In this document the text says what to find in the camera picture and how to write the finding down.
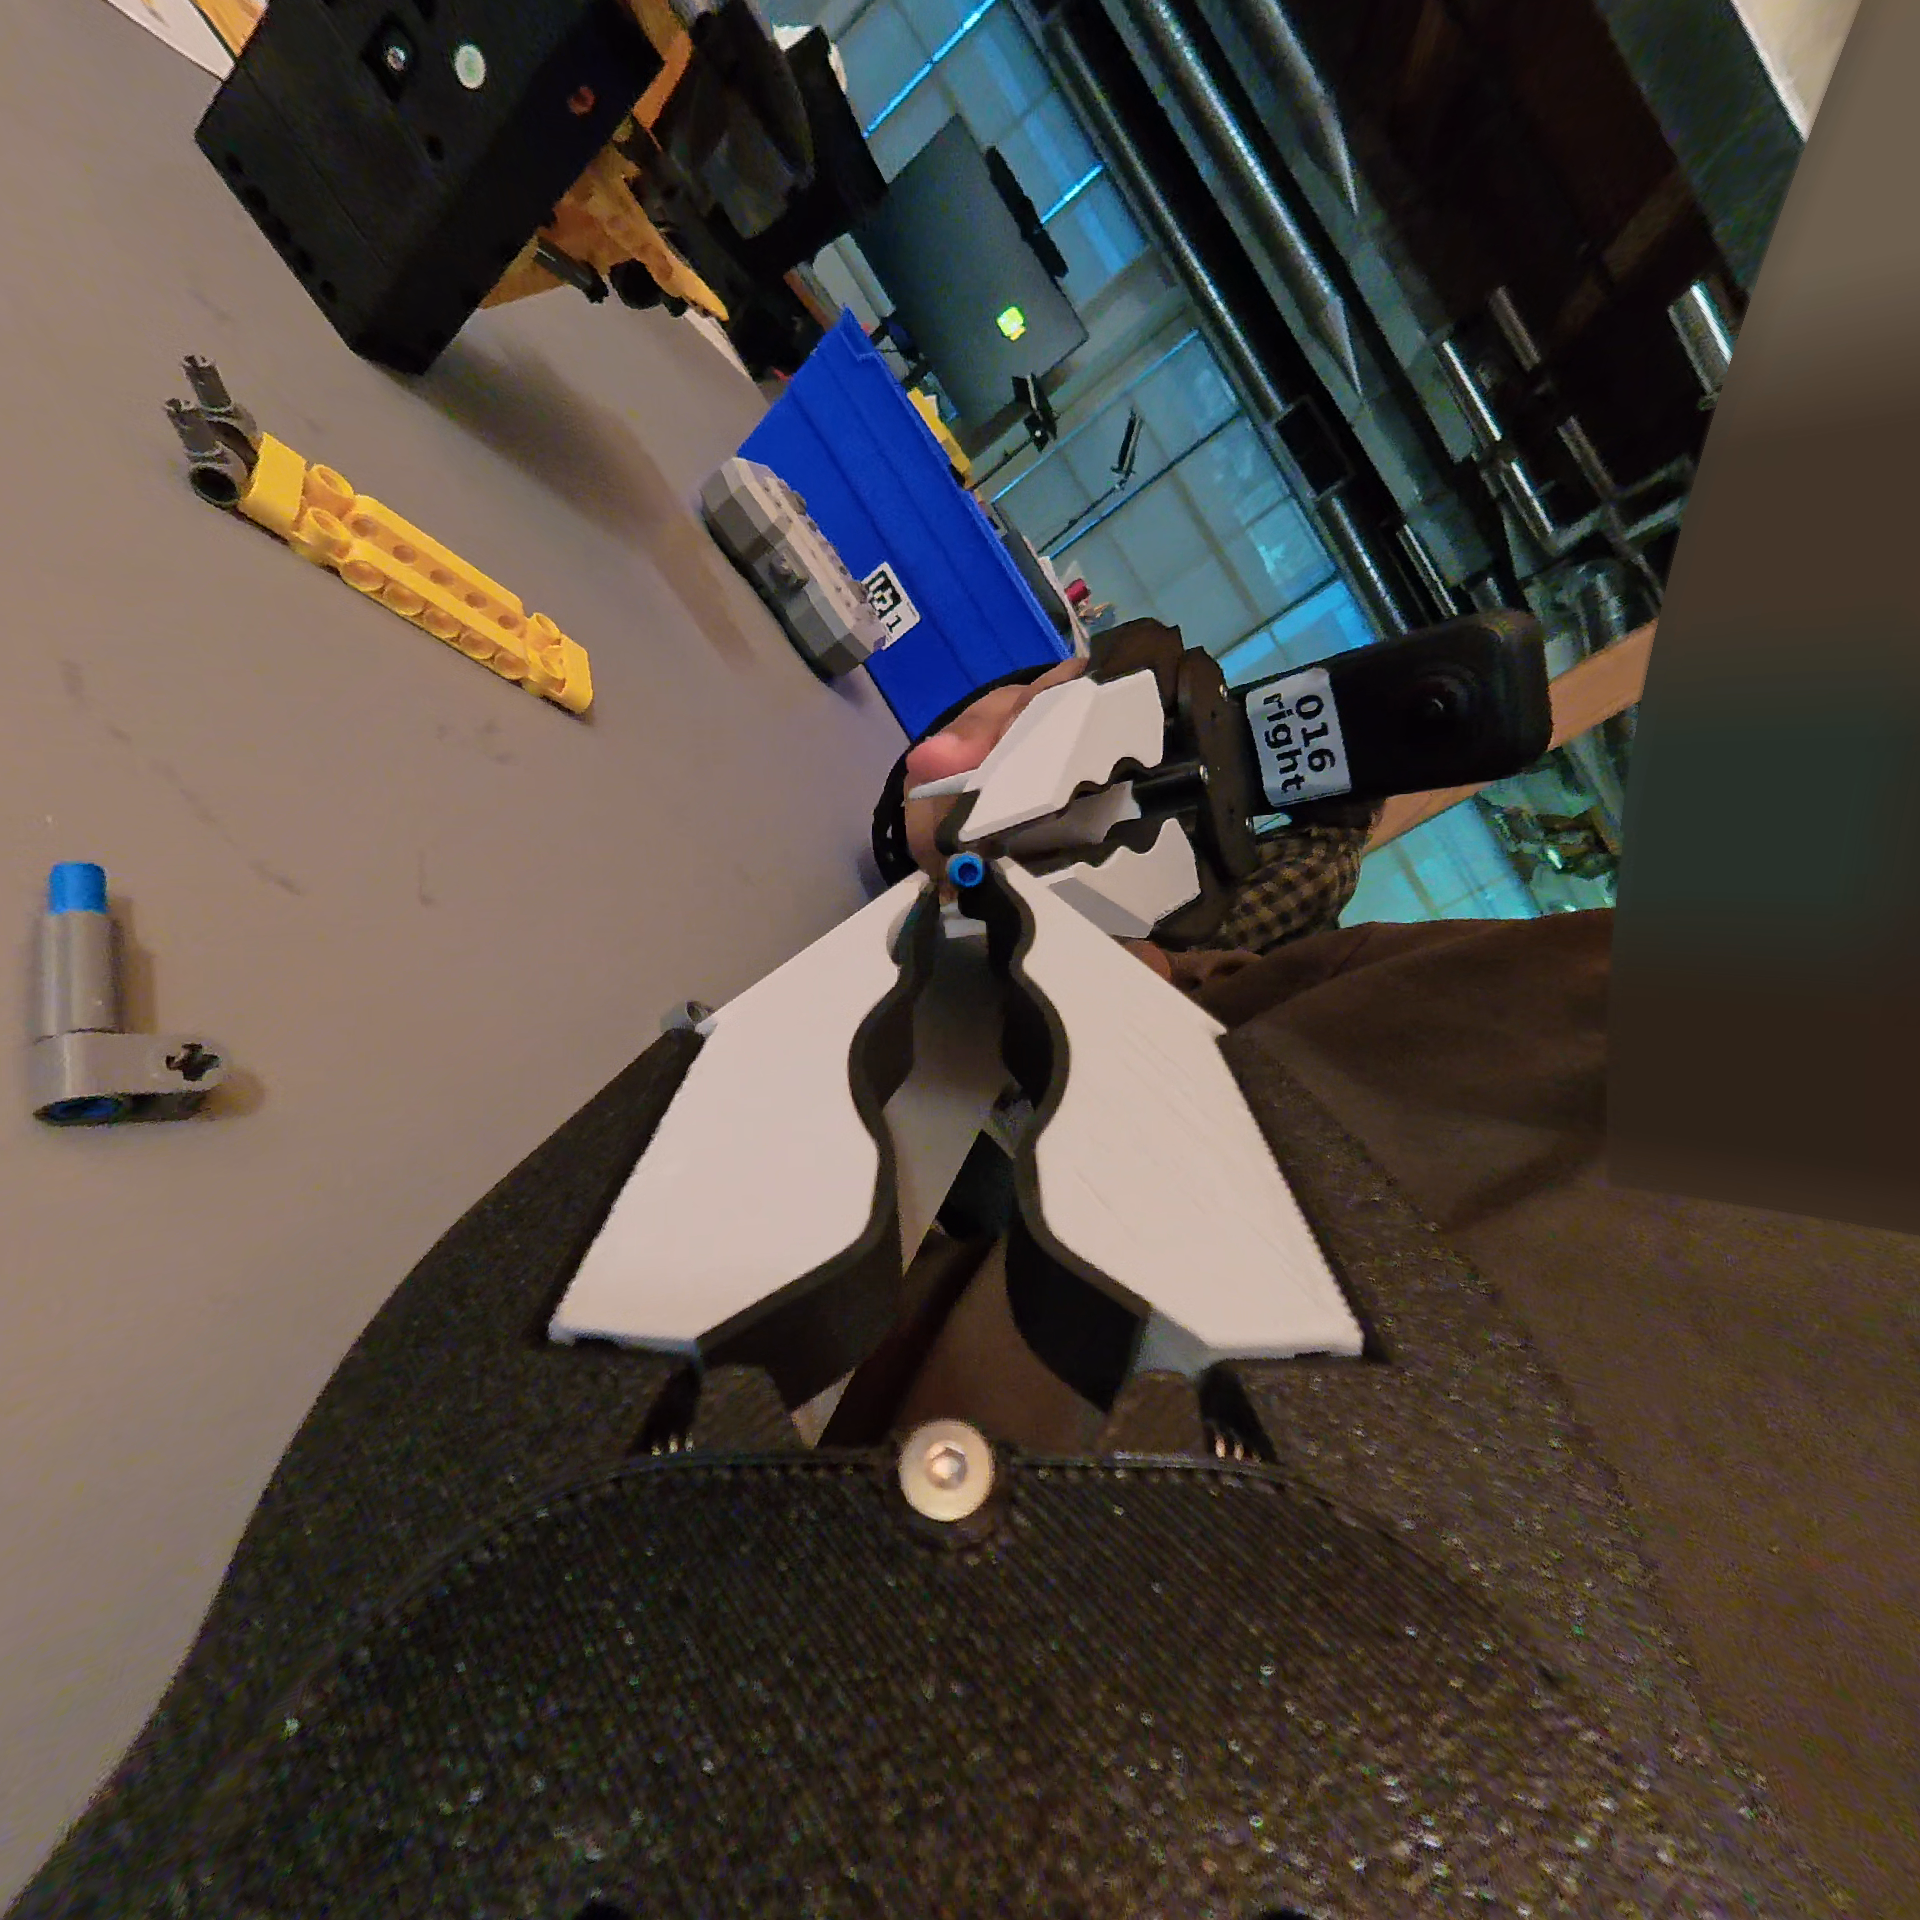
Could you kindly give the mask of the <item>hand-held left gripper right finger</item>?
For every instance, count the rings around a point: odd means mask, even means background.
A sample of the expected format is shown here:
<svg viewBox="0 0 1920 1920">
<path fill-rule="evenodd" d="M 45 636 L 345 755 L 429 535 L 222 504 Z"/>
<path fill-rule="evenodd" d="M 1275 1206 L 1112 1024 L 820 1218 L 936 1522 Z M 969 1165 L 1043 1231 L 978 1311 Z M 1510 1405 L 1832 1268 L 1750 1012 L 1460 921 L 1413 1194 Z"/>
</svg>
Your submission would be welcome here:
<svg viewBox="0 0 1920 1920">
<path fill-rule="evenodd" d="M 980 881 L 1015 1146 L 1006 1292 L 1029 1352 L 1115 1408 L 1133 1374 L 1359 1361 L 1365 1326 L 1219 1049 L 1223 1028 L 1039 878 Z"/>
</svg>

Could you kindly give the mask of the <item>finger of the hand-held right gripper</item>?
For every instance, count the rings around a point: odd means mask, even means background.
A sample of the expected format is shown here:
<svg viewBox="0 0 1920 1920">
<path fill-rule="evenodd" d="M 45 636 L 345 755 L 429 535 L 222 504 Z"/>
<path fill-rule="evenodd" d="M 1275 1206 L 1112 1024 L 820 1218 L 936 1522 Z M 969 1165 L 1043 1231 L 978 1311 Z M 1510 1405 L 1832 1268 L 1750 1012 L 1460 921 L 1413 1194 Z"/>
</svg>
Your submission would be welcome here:
<svg viewBox="0 0 1920 1920">
<path fill-rule="evenodd" d="M 1102 935 L 1152 935 L 1202 891 L 1198 856 L 1179 819 L 1153 824 L 1139 846 L 1115 835 L 1096 848 L 1096 856 L 1082 851 L 1065 866 L 1048 868 L 1039 885 Z"/>
<path fill-rule="evenodd" d="M 1048 686 L 963 784 L 956 844 L 999 841 L 1065 812 L 1080 792 L 1153 771 L 1163 756 L 1166 709 L 1152 668 Z"/>
</svg>

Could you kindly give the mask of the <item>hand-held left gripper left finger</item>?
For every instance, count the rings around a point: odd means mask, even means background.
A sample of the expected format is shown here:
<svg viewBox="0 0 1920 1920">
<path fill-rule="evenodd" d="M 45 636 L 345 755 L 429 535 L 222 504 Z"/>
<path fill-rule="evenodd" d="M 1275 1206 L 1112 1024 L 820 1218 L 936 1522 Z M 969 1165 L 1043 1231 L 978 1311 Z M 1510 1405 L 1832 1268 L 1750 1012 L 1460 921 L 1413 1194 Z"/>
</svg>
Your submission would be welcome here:
<svg viewBox="0 0 1920 1920">
<path fill-rule="evenodd" d="M 915 1064 L 933 885 L 902 881 L 730 998 L 546 1332 L 756 1366 L 782 1404 L 850 1374 L 899 1309 L 886 1102 Z"/>
</svg>

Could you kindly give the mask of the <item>person's right forearm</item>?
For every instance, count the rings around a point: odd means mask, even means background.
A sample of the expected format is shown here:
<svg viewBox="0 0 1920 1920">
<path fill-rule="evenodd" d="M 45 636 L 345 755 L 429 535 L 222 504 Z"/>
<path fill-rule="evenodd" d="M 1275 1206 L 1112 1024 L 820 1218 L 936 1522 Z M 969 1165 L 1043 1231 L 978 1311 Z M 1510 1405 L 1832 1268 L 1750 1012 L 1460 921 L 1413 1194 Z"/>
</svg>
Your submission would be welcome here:
<svg viewBox="0 0 1920 1920">
<path fill-rule="evenodd" d="M 1378 922 L 1208 954 L 1206 1012 L 1305 1084 L 1460 1244 L 1603 1245 L 1613 915 Z"/>
</svg>

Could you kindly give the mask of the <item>person's right hand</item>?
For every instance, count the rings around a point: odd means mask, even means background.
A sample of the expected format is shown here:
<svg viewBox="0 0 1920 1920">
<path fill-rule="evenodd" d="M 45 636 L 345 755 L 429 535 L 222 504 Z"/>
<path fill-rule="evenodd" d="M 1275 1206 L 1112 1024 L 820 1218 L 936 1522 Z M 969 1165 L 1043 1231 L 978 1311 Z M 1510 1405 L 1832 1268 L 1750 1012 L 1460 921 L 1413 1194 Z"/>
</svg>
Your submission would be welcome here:
<svg viewBox="0 0 1920 1920">
<path fill-rule="evenodd" d="M 915 748 L 905 751 L 902 789 L 918 794 L 925 786 L 956 781 L 980 769 L 999 738 L 1006 738 L 1015 721 L 1020 721 L 1020 712 L 1029 709 L 1043 691 L 1080 676 L 1080 666 L 1082 659 L 1069 659 L 1023 682 L 993 686 L 992 691 L 970 699 L 949 724 L 929 731 L 920 744 L 915 744 Z"/>
</svg>

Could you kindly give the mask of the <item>blue plastic bin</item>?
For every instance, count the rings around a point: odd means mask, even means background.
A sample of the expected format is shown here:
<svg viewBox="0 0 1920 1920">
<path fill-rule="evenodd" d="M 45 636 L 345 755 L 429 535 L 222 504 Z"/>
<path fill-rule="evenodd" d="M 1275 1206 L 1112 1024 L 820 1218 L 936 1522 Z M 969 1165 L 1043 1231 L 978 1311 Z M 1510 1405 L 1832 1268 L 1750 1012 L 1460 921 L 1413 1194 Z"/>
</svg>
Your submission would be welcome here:
<svg viewBox="0 0 1920 1920">
<path fill-rule="evenodd" d="M 993 519 L 960 485 L 850 312 L 740 445 L 779 475 L 862 581 L 892 562 L 922 624 L 866 671 L 908 738 L 1023 668 L 1069 658 Z"/>
</svg>

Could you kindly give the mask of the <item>grey toy control hub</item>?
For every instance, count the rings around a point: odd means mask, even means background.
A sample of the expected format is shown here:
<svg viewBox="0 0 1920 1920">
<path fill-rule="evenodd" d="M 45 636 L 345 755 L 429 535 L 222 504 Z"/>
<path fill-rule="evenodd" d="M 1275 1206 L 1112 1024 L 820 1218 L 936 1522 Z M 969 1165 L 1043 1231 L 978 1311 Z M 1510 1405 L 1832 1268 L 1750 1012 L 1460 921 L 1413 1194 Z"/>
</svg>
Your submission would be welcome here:
<svg viewBox="0 0 1920 1920">
<path fill-rule="evenodd" d="M 700 518 L 820 681 L 842 681 L 879 652 L 868 589 L 773 469 L 729 458 L 700 488 Z"/>
</svg>

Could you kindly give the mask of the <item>silver ventilation ducts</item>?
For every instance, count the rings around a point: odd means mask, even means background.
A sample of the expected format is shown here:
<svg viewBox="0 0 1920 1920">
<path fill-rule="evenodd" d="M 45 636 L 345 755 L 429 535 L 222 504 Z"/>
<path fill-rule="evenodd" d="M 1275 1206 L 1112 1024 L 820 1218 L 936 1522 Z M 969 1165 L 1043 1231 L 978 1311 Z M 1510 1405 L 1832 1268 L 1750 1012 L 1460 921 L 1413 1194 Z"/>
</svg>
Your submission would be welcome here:
<svg viewBox="0 0 1920 1920">
<path fill-rule="evenodd" d="M 1390 606 L 1658 616 L 1742 308 L 1616 2 L 1085 2 L 1056 34 Z"/>
</svg>

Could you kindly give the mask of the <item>black monitor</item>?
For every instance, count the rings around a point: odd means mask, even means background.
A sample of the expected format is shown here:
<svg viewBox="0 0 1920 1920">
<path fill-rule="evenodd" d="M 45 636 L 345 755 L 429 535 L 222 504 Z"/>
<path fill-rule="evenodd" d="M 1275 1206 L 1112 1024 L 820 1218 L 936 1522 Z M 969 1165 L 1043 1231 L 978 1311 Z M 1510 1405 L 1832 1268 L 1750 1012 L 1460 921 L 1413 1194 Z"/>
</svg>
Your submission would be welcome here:
<svg viewBox="0 0 1920 1920">
<path fill-rule="evenodd" d="M 1088 341 L 1036 206 L 960 118 L 886 185 L 850 236 L 912 359 L 933 375 L 969 432 L 992 425 L 1020 382 L 1039 382 Z"/>
</svg>

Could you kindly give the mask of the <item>yellow panel with grey pins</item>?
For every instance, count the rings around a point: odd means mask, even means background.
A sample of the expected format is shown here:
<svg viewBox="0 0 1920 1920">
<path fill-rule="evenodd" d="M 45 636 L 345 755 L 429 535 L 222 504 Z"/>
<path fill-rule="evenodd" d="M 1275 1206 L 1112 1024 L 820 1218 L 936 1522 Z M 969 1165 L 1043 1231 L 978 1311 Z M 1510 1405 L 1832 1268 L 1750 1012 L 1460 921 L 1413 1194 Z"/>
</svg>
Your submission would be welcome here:
<svg viewBox="0 0 1920 1920">
<path fill-rule="evenodd" d="M 358 491 L 338 469 L 265 435 L 212 359 L 186 355 L 183 378 L 195 396 L 172 396 L 166 416 L 200 499 L 252 522 L 499 681 L 569 715 L 589 712 L 589 655 L 549 614 L 525 609 L 512 589 Z"/>
</svg>

